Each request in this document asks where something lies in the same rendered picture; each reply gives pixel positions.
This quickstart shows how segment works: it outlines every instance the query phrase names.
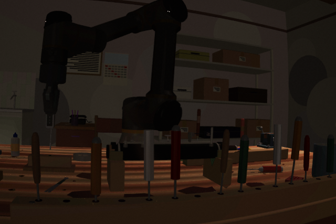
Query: wall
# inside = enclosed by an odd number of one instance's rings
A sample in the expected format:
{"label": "wall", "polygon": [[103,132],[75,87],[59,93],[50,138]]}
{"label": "wall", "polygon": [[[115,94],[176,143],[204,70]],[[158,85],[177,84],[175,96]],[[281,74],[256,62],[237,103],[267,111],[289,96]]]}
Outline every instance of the wall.
{"label": "wall", "polygon": [[[336,5],[312,0],[286,12],[287,29],[335,11]],[[336,136],[335,22],[332,16],[288,33],[289,147],[297,116],[303,121],[301,150],[306,135],[311,152],[314,143],[326,143],[329,134]]]}
{"label": "wall", "polygon": [[[150,3],[155,0],[128,0]],[[188,9],[213,14],[241,18],[264,25],[286,29],[285,13],[239,0],[183,0]],[[62,10],[72,15],[72,21],[85,26],[95,26],[126,15],[140,6],[85,0],[1,0],[0,34],[2,54],[0,70],[36,72],[39,76],[40,54],[43,39],[43,25],[46,15],[54,10]],[[274,123],[282,125],[282,133],[287,135],[288,119],[288,62],[287,34],[267,28],[243,24],[230,20],[188,14],[182,23],[181,34],[229,39],[260,45],[274,50],[275,108]],[[85,114],[89,121],[94,115],[101,118],[121,118],[122,101],[131,96],[145,96],[150,89],[151,63],[154,31],[129,34],[107,44],[104,52],[129,55],[127,86],[103,84],[103,76],[67,75],[67,82],[58,86],[63,94],[59,100],[56,123],[67,121],[72,109]],[[206,51],[212,54],[219,49],[177,45],[176,50],[187,49]],[[261,67],[270,68],[269,54],[261,55]],[[255,78],[247,74],[220,71],[175,68],[175,86],[192,87],[193,80],[202,77],[229,79],[230,87],[254,87]],[[34,131],[40,135],[41,145],[49,145],[50,130],[45,129],[45,115],[41,100],[42,83],[36,84],[36,104],[34,111]],[[270,92],[270,75],[259,77],[259,87]],[[196,120],[197,109],[202,110],[201,125],[234,126],[236,118],[254,118],[254,106],[222,104],[181,103],[182,119]],[[259,118],[269,119],[270,107],[259,106]],[[119,134],[99,133],[103,146],[118,141]]]}

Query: calendar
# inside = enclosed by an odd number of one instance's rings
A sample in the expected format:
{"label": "calendar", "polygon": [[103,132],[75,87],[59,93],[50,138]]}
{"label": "calendar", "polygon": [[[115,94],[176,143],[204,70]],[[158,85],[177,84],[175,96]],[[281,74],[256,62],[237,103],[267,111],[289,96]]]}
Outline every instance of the calendar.
{"label": "calendar", "polygon": [[128,55],[106,52],[103,63],[104,84],[127,85]]}

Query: pen holder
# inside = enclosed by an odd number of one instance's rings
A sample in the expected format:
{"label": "pen holder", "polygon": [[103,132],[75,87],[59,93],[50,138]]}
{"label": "pen holder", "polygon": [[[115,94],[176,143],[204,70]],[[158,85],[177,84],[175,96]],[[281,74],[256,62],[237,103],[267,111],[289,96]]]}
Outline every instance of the pen holder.
{"label": "pen holder", "polygon": [[71,125],[72,126],[77,126],[78,125],[78,117],[74,116],[71,118]]}

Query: bottle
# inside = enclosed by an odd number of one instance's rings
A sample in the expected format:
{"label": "bottle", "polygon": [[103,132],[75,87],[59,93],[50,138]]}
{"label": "bottle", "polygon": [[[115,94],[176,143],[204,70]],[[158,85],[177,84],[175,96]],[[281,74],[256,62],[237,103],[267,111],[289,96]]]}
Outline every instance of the bottle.
{"label": "bottle", "polygon": [[11,149],[12,157],[18,157],[20,155],[20,139],[17,137],[16,132],[11,139]]}

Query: black robotic arm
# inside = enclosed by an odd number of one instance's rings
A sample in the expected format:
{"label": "black robotic arm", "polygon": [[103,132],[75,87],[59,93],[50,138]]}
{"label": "black robotic arm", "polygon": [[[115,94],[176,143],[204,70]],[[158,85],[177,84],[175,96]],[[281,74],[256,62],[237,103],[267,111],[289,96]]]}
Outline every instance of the black robotic arm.
{"label": "black robotic arm", "polygon": [[55,11],[47,15],[43,37],[39,81],[43,92],[47,127],[54,126],[58,84],[66,82],[67,59],[83,52],[102,52],[106,43],[141,31],[155,31],[151,90],[146,97],[127,98],[123,102],[123,133],[142,130],[169,131],[180,122],[182,108],[173,93],[176,34],[187,19],[182,0],[157,0],[126,16],[104,24],[86,27],[72,23],[71,15]]}

